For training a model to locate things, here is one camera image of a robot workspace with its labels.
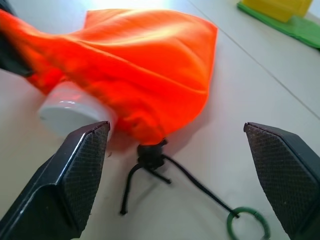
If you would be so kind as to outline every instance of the black cord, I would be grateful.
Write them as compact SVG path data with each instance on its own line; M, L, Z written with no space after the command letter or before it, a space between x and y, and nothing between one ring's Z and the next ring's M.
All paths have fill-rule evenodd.
M123 199L122 199L122 205L121 205L121 211L120 211L120 214L123 216L123 215L126 215L128 213L128 198L129 198L129 192L130 192L130 188L131 188L131 179L134 175L134 173L141 169L141 168L144 168L148 173L150 173L151 175L157 177L158 179L162 180L163 182L165 182L166 184L171 184L172 181L171 179L168 179L164 176L161 176L159 173L157 173L156 171L154 170L151 170L150 168L148 167L145 167L143 163L138 163L136 164L129 172L128 174L128 177L126 179L126 185L125 185L125 189L124 189L124 193L123 193Z
M131 179L134 175L134 173L141 169L143 165L141 163L136 164L129 172L128 177L126 179L126 185L125 185L125 190L123 194L123 199L122 199L122 206L121 206L121 211L120 214L126 215L128 213L128 208L127 208L127 203L128 203L128 197L129 197L129 192L130 192L130 187L131 187Z
M151 170L151 169L149 169L149 168L144 168L148 173L150 173L151 175L153 175L153 176L155 176L155 177L157 177L158 179L160 179L160 180L162 180L162 181L164 181L166 184L171 184L172 183L172 181L171 181L171 179L168 179L168 178L166 178L166 177L164 177L164 176L161 176L159 173L157 173L156 171L153 171L153 170Z
M182 171L186 177L203 193L208 195L211 199L216 201L218 204L220 204L224 209L229 211L234 217L239 218L239 215L235 213L230 207L228 207L223 201L221 201L216 195L214 195L209 189L207 189L205 186L203 186L195 177L193 177L183 166L181 166L179 163L177 163L175 160L173 160L171 157L163 154L162 147L166 145L168 142L164 139L158 144L155 145L139 145L137 148L138 153L138 164L135 165L131 171L128 174L127 180L126 180L126 186L123 194L123 200L122 200L122 206L121 206L121 215L125 215L127 210L127 204L128 204L128 197L131 187L131 179L134 175L134 173L144 168L148 173L151 175L157 177L161 181L165 182L166 184L171 184L171 180L161 176L159 173L157 173L155 170L159 167L163 166L165 164L165 159L169 160L173 165L175 165L180 171Z
M165 159L169 160L173 165L175 165L181 172L183 172L186 177L202 192L207 194L210 198L215 200L218 204L220 204L224 209L232 213L236 218L239 218L239 215L236 214L230 207L228 207L224 202L222 202L216 195L214 195L209 189L203 186L197 179L195 179L183 166L173 160L171 157L163 154L162 155Z

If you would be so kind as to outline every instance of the black cable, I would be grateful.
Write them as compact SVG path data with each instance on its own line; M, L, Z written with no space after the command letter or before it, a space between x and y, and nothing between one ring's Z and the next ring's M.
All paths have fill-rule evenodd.
M129 172L128 177L126 179L126 185L125 185L125 190L123 194L123 199L122 199L122 205L121 205L121 211L120 214L126 215L128 213L128 208L127 208L127 203L128 203L128 197L129 197L129 192L130 192L130 187L131 187L131 179L134 175L134 173L141 169L143 167L142 164L138 163L136 164Z
M175 160L173 160L171 157L163 154L162 155L165 159L169 160L173 165L175 165L179 170L181 170L186 177L202 192L207 194L210 198L215 200L218 204L220 204L223 208L225 208L227 211L232 213L236 218L239 218L239 215L236 214L230 207L228 207L224 202L222 202L216 195L214 195L209 189L207 189L205 186L203 186L197 179L195 179L183 166L181 166L179 163L177 163Z
M166 177L164 177L164 176L161 176L161 175L160 175L159 173L157 173L156 171L153 171L153 170L151 170L151 169L149 169L149 168L146 168L146 167L144 167L144 169L145 169L148 173L150 173L150 174L152 174L153 176L157 177L158 179L164 181L166 184L171 184L171 183L172 183L171 179L168 179L168 178L166 178Z

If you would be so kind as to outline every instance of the drawstring bag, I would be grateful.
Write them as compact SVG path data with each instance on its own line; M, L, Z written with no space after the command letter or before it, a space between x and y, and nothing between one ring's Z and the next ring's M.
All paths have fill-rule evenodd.
M205 106L216 26L172 10L107 9L89 11L79 31L53 35L0 10L0 31L32 68L26 78L32 85L47 95L63 81L76 83L115 111L116 128L139 141L138 163L128 174L120 214L127 213L136 170L143 168L171 183L156 172L168 160L228 210L231 219L239 217L238 211L162 152L165 138L190 123Z

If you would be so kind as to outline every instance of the yellow box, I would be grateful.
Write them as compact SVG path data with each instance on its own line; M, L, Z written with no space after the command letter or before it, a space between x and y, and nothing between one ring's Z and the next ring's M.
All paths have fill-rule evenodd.
M253 10L286 23L293 15L304 17L312 0L242 0Z

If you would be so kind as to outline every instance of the green mat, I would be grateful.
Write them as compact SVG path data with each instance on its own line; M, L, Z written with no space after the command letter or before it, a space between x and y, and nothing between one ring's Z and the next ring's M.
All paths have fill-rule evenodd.
M242 2L237 4L238 9L310 47L320 50L320 26L299 16L293 16L288 22L280 22L262 13L259 13Z

